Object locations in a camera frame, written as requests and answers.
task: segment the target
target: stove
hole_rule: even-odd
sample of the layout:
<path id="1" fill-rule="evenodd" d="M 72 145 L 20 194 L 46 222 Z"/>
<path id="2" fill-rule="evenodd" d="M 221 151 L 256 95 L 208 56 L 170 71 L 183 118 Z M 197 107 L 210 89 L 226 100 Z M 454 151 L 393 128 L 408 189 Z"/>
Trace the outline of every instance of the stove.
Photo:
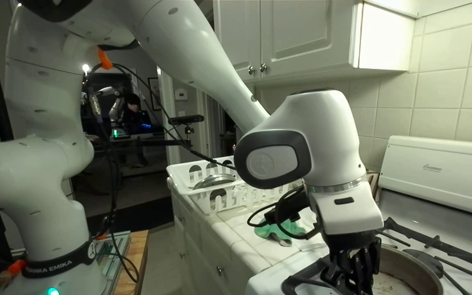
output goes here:
<path id="1" fill-rule="evenodd" d="M 393 136 L 385 151 L 377 202 L 385 230 L 385 248 L 401 251 L 428 267 L 442 294 L 472 294 L 472 143 Z M 293 274 L 318 276 L 324 251 L 301 251 L 254 276 L 249 295 L 283 294 Z M 295 294 L 336 294 L 300 284 Z"/>

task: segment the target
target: light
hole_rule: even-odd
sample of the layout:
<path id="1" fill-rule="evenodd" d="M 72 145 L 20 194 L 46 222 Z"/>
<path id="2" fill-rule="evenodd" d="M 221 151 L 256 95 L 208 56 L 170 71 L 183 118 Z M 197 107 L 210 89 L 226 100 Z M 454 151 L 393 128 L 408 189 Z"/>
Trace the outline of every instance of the light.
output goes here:
<path id="1" fill-rule="evenodd" d="M 60 295 L 57 289 L 46 290 L 46 295 Z"/>
<path id="2" fill-rule="evenodd" d="M 88 74 L 88 72 L 90 72 L 90 66 L 88 66 L 88 64 L 83 64 L 83 66 L 82 66 L 82 71 L 83 71 L 85 74 Z"/>

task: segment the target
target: cabinet handle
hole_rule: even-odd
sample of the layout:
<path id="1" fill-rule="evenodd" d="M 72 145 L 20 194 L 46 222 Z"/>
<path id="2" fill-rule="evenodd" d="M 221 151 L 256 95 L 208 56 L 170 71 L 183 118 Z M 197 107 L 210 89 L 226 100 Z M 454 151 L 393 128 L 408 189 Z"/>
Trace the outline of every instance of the cabinet handle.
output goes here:
<path id="1" fill-rule="evenodd" d="M 259 72 L 269 72 L 270 71 L 270 67 L 267 66 L 267 64 L 259 64 Z"/>
<path id="2" fill-rule="evenodd" d="M 224 274 L 224 269 L 221 266 L 216 266 L 216 272 L 221 277 Z"/>
<path id="3" fill-rule="evenodd" d="M 249 76 L 254 76 L 256 69 L 252 66 L 249 66 Z"/>

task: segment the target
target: white tiled wall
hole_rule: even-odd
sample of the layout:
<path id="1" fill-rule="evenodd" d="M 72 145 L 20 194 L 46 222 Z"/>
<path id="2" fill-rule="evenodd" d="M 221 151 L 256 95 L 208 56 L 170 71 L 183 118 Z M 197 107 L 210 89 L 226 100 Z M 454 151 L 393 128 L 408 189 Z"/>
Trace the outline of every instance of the white tiled wall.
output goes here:
<path id="1" fill-rule="evenodd" d="M 410 72 L 311 86 L 259 89 L 265 108 L 308 87 L 334 87 L 351 104 L 365 166 L 378 171 L 392 135 L 472 141 L 472 5 L 414 27 Z"/>

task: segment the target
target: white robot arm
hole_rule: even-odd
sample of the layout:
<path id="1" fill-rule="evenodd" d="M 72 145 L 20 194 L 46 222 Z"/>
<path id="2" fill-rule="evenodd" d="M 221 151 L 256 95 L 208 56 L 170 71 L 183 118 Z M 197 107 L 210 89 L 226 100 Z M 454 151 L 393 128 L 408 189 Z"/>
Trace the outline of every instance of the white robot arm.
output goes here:
<path id="1" fill-rule="evenodd" d="M 236 149 L 242 159 L 237 171 L 257 187 L 305 177 L 333 251 L 365 248 L 372 231 L 382 228 L 362 182 L 354 120 L 339 92 L 292 95 L 269 118 L 192 0 L 21 4 L 8 33 L 5 79 L 18 140 L 0 143 L 0 208 L 21 231 L 28 266 L 3 294 L 103 290 L 83 208 L 60 185 L 93 156 L 79 100 L 80 66 L 95 45 L 121 48 L 138 41 L 167 74 L 216 99 L 244 133 L 251 131 Z"/>

